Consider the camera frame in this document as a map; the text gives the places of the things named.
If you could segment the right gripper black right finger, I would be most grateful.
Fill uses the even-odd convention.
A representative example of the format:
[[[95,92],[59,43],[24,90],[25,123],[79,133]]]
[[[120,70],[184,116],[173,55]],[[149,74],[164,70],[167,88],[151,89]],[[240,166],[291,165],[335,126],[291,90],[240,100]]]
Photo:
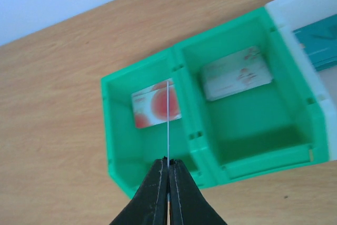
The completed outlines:
[[[170,224],[226,224],[203,197],[182,160],[171,160],[168,171]]]

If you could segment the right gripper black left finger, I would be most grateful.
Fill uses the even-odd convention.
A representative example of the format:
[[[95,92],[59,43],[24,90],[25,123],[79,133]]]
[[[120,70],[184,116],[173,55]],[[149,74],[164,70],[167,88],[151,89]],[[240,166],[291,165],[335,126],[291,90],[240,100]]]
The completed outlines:
[[[167,224],[167,158],[156,159],[134,197],[111,224]]]

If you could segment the thin white card edge-on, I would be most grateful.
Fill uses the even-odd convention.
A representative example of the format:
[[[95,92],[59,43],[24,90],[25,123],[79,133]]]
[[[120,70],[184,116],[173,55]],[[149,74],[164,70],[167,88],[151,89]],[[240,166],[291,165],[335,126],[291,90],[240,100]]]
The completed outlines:
[[[166,81],[167,166],[170,166],[170,83]]]

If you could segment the red white card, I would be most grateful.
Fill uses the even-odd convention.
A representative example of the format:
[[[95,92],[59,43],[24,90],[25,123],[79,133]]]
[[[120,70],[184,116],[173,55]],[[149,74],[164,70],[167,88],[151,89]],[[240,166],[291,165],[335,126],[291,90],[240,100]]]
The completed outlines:
[[[181,118],[176,89],[170,78],[131,95],[135,126],[138,129],[166,122],[166,81],[170,83],[170,121]]]

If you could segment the grey card in bin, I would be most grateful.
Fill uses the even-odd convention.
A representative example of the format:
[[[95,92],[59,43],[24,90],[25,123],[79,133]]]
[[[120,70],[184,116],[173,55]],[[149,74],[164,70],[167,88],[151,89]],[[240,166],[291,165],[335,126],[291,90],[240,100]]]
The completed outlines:
[[[266,85],[273,80],[257,46],[251,46],[203,66],[201,76],[208,101]]]

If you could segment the teal card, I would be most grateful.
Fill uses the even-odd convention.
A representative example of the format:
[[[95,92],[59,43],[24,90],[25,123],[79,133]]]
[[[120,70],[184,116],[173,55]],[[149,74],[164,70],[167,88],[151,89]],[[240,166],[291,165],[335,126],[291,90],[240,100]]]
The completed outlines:
[[[316,71],[336,65],[336,15],[293,31]]]

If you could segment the green double bin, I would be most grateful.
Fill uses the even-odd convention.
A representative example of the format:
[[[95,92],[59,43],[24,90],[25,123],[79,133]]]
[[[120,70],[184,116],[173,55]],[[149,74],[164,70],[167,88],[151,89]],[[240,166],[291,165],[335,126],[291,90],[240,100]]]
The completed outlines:
[[[250,46],[272,82],[208,101],[202,67]],[[137,128],[132,94],[168,78],[182,117]],[[263,7],[105,76],[101,87],[107,169],[128,197],[166,155],[183,160],[200,188],[330,159],[323,110]]]

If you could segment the white bin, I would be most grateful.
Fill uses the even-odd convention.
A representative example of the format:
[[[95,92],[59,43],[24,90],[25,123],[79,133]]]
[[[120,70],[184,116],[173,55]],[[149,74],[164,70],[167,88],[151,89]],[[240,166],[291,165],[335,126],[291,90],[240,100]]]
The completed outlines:
[[[329,159],[336,160],[336,98],[318,74],[336,70],[336,0],[273,0],[265,8],[323,110]]]

